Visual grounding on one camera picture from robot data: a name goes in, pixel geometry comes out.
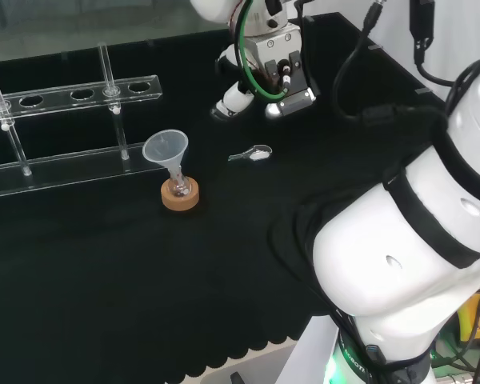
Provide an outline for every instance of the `green light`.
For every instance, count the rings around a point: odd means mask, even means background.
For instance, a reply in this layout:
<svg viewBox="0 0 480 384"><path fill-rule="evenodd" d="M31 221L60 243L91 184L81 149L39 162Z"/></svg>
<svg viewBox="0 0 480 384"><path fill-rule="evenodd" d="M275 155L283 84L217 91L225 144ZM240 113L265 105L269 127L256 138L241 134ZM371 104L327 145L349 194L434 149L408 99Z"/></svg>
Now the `green light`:
<svg viewBox="0 0 480 384"><path fill-rule="evenodd" d="M334 374L336 373L336 361L330 358L326 366L326 376L323 378L323 384L332 383Z"/></svg>
<svg viewBox="0 0 480 384"><path fill-rule="evenodd" d="M339 368L334 360L334 356L331 357L326 366L326 375L323 378L323 384L347 384Z"/></svg>

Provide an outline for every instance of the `scoop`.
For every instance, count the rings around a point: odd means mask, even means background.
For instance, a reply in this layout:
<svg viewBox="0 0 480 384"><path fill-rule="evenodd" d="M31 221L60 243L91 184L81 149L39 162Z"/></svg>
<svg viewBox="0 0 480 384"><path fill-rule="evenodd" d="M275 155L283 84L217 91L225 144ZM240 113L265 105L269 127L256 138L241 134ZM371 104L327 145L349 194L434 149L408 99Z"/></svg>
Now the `scoop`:
<svg viewBox="0 0 480 384"><path fill-rule="evenodd" d="M229 156L228 162L241 159L249 159L253 162L257 162L258 160L264 160L266 158L269 158L271 155L272 148L270 148L269 146L257 145L249 148L242 154L233 154Z"/></svg>

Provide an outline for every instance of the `black table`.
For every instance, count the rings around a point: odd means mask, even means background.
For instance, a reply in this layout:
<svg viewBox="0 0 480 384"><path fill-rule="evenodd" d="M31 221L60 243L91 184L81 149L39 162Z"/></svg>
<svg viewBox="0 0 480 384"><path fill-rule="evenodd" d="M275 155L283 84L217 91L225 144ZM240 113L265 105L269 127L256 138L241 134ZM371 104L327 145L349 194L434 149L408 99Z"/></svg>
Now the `black table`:
<svg viewBox="0 0 480 384"><path fill-rule="evenodd" d="M229 124L208 115L230 85L214 73L225 30L110 47L115 77L158 74L164 90L160 102L123 107L128 142L185 131L183 169L201 201L188 214L167 212L165 171L0 198L0 383L179 382L298 338L311 315L325 313L272 257L269 223L308 194L377 182L422 148L426 124L361 130L336 120L328 93L358 32L338 14L316 17L313 30L322 95L277 122L262 105ZM39 76L25 76L31 68ZM4 92L99 79L96 50L0 62ZM438 104L421 87L381 50L365 50L341 100L351 112ZM103 108L21 123L31 158L114 144ZM253 144L271 146L273 157L227 163ZM0 162L12 159L0 131Z"/></svg>

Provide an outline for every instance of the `clear plastic funnel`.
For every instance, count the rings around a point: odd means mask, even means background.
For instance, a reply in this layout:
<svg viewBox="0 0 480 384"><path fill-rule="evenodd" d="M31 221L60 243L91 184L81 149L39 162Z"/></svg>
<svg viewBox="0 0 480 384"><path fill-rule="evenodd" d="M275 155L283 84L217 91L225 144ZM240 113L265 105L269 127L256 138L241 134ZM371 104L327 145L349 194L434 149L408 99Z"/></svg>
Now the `clear plastic funnel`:
<svg viewBox="0 0 480 384"><path fill-rule="evenodd" d="M191 184L182 174L182 158L189 139L180 130L163 130L147 139L142 154L146 160L164 166L170 173L169 189L174 196L187 196Z"/></svg>

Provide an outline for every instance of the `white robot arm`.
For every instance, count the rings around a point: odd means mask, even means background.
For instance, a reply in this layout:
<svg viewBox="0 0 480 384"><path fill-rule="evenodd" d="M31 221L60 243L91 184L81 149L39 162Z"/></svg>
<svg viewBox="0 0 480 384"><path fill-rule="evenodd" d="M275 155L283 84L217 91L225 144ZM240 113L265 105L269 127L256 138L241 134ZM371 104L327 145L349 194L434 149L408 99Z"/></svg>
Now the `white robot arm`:
<svg viewBox="0 0 480 384"><path fill-rule="evenodd" d="M209 22L228 23L234 8L238 4L236 0L190 0L198 14Z"/></svg>
<svg viewBox="0 0 480 384"><path fill-rule="evenodd" d="M190 0L204 19L228 23L232 31L238 22L242 22L238 20L242 8L250 6L244 25L245 53L249 68L265 85L274 88L278 84L282 86L286 80L289 84L286 96L267 106L266 115L269 118L293 113L311 105L315 100L304 72L301 29L288 22L285 6L287 1ZM224 71L232 71L234 68L240 78L242 69L238 68L233 45L222 52L218 66ZM253 89L245 77L236 82L212 109L212 116L227 120L240 114L258 96Z"/></svg>

